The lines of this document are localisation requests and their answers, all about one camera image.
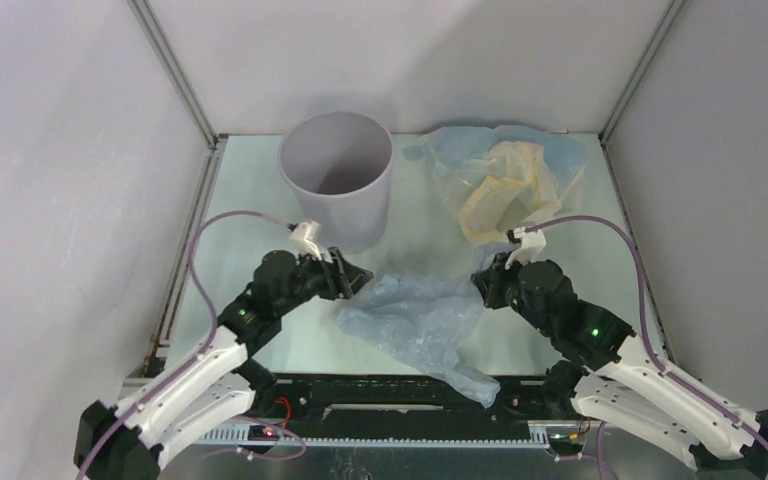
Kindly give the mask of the clear bag with yellow rim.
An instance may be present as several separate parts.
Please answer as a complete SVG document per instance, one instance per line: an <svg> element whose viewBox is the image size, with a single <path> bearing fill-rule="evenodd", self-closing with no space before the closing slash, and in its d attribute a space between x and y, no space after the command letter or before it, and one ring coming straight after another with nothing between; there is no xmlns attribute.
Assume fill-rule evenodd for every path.
<svg viewBox="0 0 768 480"><path fill-rule="evenodd" d="M520 125L450 126L420 140L442 203L474 246L580 208L587 151L564 135Z"/></svg>

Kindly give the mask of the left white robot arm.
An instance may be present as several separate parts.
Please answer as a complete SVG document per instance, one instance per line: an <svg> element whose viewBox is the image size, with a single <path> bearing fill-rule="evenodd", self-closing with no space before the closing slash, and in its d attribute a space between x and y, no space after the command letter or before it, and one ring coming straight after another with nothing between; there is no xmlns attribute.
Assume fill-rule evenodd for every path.
<svg viewBox="0 0 768 480"><path fill-rule="evenodd" d="M156 479L178 453L222 422L271 412L277 378L254 354L294 309L315 298L348 300L373 277L335 247L321 258L267 253L186 357L116 404L96 401L84 410L73 456L80 478Z"/></svg>

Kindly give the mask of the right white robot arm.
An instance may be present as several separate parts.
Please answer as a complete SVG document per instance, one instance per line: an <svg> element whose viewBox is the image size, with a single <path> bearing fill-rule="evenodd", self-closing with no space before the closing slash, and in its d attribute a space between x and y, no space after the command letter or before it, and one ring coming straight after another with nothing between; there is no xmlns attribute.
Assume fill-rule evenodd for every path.
<svg viewBox="0 0 768 480"><path fill-rule="evenodd" d="M545 411L606 422L674 456L699 479L768 475L768 409L727 400L649 354L633 327L575 293L546 260L508 265L501 255L472 274L489 309L510 308L548 338L562 358L548 370Z"/></svg>

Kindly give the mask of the light blue trash bag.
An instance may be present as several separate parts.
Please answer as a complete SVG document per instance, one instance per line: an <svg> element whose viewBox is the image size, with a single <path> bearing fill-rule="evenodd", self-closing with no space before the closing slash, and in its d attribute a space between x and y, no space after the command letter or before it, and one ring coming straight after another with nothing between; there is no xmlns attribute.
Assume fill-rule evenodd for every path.
<svg viewBox="0 0 768 480"><path fill-rule="evenodd" d="M443 381L487 409L501 386L464 363L458 350L485 312L471 275L489 267L495 255L508 255L514 249L502 243L480 246L471 270L454 278L411 271L384 273L340 309L336 325L344 334Z"/></svg>

